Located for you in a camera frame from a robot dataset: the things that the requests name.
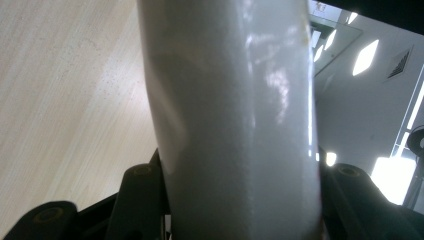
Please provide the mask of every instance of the white wall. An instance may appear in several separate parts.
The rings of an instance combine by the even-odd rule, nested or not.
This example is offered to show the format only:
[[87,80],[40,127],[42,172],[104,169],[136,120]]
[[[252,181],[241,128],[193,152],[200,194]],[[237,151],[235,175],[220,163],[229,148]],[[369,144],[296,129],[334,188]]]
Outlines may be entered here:
[[[363,35],[316,76],[319,142],[337,153],[338,162],[371,174],[377,157],[390,156],[424,63],[424,37],[361,16],[351,26]],[[376,39],[380,42],[371,67],[352,76],[357,54]],[[404,73],[387,81],[391,59],[411,45]]]

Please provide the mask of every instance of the glossy white paint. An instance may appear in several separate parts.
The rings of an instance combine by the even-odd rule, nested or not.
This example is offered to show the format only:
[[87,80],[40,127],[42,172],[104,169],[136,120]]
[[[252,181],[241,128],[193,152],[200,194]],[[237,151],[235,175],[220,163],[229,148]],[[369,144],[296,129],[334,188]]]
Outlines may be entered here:
[[318,239],[306,1],[142,0],[174,239]]

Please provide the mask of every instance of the black plastic part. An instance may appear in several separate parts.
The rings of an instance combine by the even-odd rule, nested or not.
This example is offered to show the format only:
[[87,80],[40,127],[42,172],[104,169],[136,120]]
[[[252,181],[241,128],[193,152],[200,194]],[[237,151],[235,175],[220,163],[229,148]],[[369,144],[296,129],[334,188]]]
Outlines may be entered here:
[[157,149],[156,149],[155,153],[153,154],[152,158],[150,159],[149,164],[155,165],[155,166],[159,167],[160,170],[161,170],[160,171],[160,174],[161,174],[160,184],[162,185],[162,187],[161,187],[161,194],[162,194],[161,206],[163,208],[162,211],[163,211],[164,215],[170,215],[171,209],[169,208],[168,195],[166,193],[165,180],[163,178],[162,163],[160,162],[159,151]]
[[165,239],[162,172],[141,164],[125,172],[111,221],[108,240]]
[[419,129],[412,132],[406,141],[409,149],[420,158],[424,158],[424,147],[421,147],[423,139],[424,129]]
[[424,162],[423,159],[420,158],[417,166],[415,167],[414,175],[412,176],[411,182],[408,187],[408,191],[406,192],[405,199],[403,200],[402,206],[414,209],[415,205],[418,201],[418,197],[421,192],[421,187],[423,184],[423,173],[424,173]]
[[73,227],[77,208],[71,202],[49,202],[25,214],[5,236],[5,240],[75,239]]
[[321,0],[320,2],[424,35],[422,1]]
[[81,232],[81,239],[104,239],[116,196],[105,198],[78,213],[76,226]]
[[[424,216],[410,212],[412,217],[404,216],[399,206],[388,202],[363,170],[336,164],[327,169],[322,186],[324,220],[330,236],[337,236],[332,239],[424,239],[422,231],[417,229]],[[343,231],[335,230],[333,223],[339,224]]]

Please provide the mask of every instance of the light wood surface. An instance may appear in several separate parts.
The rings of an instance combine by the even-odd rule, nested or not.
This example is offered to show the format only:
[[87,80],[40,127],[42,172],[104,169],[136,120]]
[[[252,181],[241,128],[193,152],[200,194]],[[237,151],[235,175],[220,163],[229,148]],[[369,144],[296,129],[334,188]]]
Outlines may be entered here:
[[52,200],[118,191],[156,139],[136,0],[0,0],[0,237]]

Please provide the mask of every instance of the ceiling light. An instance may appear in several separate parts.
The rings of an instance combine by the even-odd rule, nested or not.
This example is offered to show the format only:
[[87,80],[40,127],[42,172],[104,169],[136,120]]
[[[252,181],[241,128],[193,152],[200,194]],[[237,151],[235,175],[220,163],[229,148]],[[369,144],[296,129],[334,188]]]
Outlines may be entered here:
[[328,152],[326,155],[326,163],[328,166],[333,166],[336,163],[337,160],[337,154],[333,152]]
[[401,205],[408,191],[416,163],[408,158],[377,159],[371,179],[383,195],[394,204]]
[[318,48],[317,52],[315,53],[314,62],[318,61],[318,59],[321,57],[323,47],[324,45],[321,45],[321,47]]
[[349,21],[347,22],[347,24],[351,24],[351,23],[353,22],[353,20],[355,20],[355,18],[356,18],[357,16],[358,16],[358,14],[357,14],[357,13],[352,12],[352,13],[350,14]]
[[377,50],[378,40],[375,40],[370,45],[366,46],[359,52],[358,58],[356,59],[355,67],[353,68],[353,76],[365,71],[371,66],[375,52]]
[[336,32],[337,32],[337,29],[334,29],[334,31],[330,34],[330,36],[328,36],[327,42],[325,43],[324,50],[327,50],[331,46],[331,44],[333,44],[334,37],[336,36]]

